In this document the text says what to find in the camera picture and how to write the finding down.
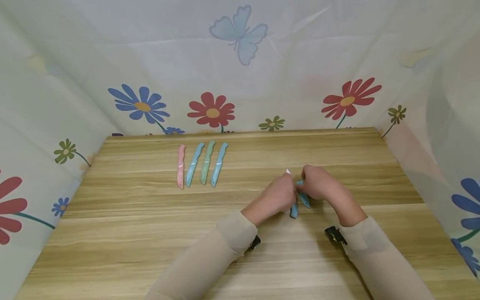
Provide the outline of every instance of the light blue butterfly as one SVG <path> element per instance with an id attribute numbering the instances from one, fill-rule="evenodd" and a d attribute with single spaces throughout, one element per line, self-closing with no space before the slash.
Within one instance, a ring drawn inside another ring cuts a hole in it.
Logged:
<path id="1" fill-rule="evenodd" d="M 247 28 L 247 22 L 251 12 L 250 5 L 239 6 L 237 13 L 233 15 L 233 22 L 229 17 L 223 16 L 209 28 L 214 37 L 235 42 L 229 46 L 235 45 L 233 50 L 237 51 L 239 61 L 244 66 L 248 66 L 255 57 L 257 45 L 267 35 L 268 29 L 267 24 L 262 23 L 248 32 L 250 27 Z"/>

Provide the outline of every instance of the yellow flower center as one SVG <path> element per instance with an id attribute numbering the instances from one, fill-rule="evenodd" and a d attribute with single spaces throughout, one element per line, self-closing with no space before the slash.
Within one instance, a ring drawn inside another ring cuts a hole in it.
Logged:
<path id="1" fill-rule="evenodd" d="M 340 101 L 340 106 L 349 106 L 351 105 L 353 102 L 355 102 L 355 97 L 346 97 L 346 98 L 343 98 L 342 101 Z"/>
<path id="2" fill-rule="evenodd" d="M 149 111 L 152 110 L 148 104 L 143 103 L 143 102 L 137 102 L 137 103 L 135 103 L 135 107 L 136 107 L 138 110 L 145 111 L 145 112 L 149 112 Z"/>
<path id="3" fill-rule="evenodd" d="M 209 110 L 207 110 L 207 117 L 209 118 L 218 118 L 218 116 L 220 116 L 220 111 L 216 108 L 210 108 Z"/>

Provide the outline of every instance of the red flower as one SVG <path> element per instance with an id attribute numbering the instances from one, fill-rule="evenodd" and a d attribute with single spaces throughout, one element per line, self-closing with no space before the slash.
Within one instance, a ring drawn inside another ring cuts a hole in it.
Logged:
<path id="1" fill-rule="evenodd" d="M 367 90 L 370 85 L 372 85 L 375 78 L 370 78 L 369 80 L 365 81 L 364 84 L 362 83 L 362 79 L 358 79 L 352 85 L 352 81 L 345 83 L 342 87 L 343 96 L 337 95 L 329 95 L 324 99 L 324 103 L 326 104 L 333 104 L 331 106 L 327 106 L 322 109 L 322 112 L 329 113 L 325 116 L 325 118 L 330 117 L 331 115 L 335 114 L 332 119 L 337 120 L 339 119 L 343 112 L 347 117 L 351 117 L 357 113 L 357 109 L 355 105 L 370 105 L 375 100 L 375 98 L 365 98 L 373 93 L 380 91 L 382 88 L 381 85 L 377 85 L 372 87 L 371 89 Z"/>
<path id="2" fill-rule="evenodd" d="M 218 96 L 216 102 L 214 102 L 212 93 L 206 92 L 200 96 L 200 99 L 204 104 L 202 105 L 197 101 L 190 102 L 190 108 L 197 112 L 187 114 L 190 118 L 203 117 L 197 120 L 198 124 L 210 123 L 210 127 L 227 126 L 228 120 L 235 119 L 234 115 L 230 115 L 233 113 L 235 105 L 227 103 L 222 107 L 227 100 L 224 95 Z"/>
<path id="3" fill-rule="evenodd" d="M 22 183 L 19 177 L 10 177 L 0 183 L 0 199 L 18 188 Z M 27 207 L 27 200 L 23 198 L 11 199 L 0 203 L 0 215 L 16 214 Z M 0 216 L 0 244 L 6 245 L 10 241 L 10 237 L 6 231 L 19 232 L 22 229 L 22 223 Z"/>

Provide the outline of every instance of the fabric backdrop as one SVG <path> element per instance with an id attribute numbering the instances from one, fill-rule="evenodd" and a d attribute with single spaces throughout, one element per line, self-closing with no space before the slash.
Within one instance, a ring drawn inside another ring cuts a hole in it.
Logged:
<path id="1" fill-rule="evenodd" d="M 106 136 L 376 126 L 480 271 L 475 0 L 0 0 L 0 290 Z"/>

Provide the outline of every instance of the black clip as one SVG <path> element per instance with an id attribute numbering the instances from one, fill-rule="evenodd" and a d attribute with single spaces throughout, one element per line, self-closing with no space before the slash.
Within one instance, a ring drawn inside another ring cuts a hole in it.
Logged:
<path id="1" fill-rule="evenodd" d="M 347 241 L 343 237 L 340 230 L 337 229 L 335 226 L 331 226 L 325 229 L 325 234 L 327 235 L 328 239 L 332 242 L 343 243 L 344 245 L 348 245 Z"/>
<path id="2" fill-rule="evenodd" d="M 258 244 L 260 244 L 262 241 L 260 240 L 260 238 L 257 236 L 255 236 L 255 239 L 253 240 L 253 242 L 250 244 L 250 247 L 248 248 L 248 250 L 253 250 L 255 249 L 255 247 L 257 247 Z"/>

